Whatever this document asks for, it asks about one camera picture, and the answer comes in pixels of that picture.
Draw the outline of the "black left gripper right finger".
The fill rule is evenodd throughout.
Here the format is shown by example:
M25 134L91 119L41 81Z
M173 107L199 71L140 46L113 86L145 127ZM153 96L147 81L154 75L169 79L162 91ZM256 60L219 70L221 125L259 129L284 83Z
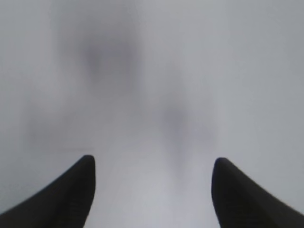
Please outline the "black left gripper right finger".
M217 158L211 195L222 228L302 228L304 216L264 190L226 158Z

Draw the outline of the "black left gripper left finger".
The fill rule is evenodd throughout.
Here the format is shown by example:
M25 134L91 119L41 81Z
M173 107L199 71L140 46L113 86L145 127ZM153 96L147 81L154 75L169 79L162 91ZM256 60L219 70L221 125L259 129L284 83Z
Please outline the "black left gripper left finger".
M82 228L96 187L95 159L85 155L44 189L0 215L2 228Z

